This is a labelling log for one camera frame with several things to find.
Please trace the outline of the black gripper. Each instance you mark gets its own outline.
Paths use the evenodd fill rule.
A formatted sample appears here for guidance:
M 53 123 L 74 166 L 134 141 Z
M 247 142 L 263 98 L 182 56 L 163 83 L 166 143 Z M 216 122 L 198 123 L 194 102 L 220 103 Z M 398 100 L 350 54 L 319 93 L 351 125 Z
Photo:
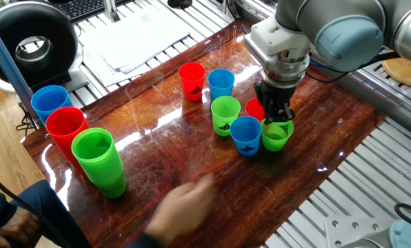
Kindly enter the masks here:
M 257 100 L 264 108 L 265 125 L 269 125 L 274 121 L 275 115 L 277 114 L 276 110 L 278 110 L 276 122 L 287 122 L 296 117 L 293 109 L 290 108 L 290 99 L 295 90 L 295 87 L 279 88 L 271 86 L 263 79 L 254 84 Z

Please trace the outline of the person's right hand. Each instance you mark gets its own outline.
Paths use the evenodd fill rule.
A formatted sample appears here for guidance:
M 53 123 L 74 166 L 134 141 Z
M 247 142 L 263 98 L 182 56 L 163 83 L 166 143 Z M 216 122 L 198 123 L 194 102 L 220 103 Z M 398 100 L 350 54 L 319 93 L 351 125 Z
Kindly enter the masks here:
M 216 195 L 212 174 L 174 188 L 161 201 L 144 233 L 168 247 L 177 236 L 194 231 L 205 220 Z

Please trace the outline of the person's left hand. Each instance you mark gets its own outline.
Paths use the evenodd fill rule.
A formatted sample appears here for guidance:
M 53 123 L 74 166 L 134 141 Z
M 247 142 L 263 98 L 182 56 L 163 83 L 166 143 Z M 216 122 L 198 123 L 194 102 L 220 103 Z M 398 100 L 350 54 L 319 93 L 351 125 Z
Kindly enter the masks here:
M 40 239 L 40 220 L 30 211 L 17 207 L 14 215 L 0 228 L 0 248 L 11 248 L 11 238 L 22 247 L 35 247 Z

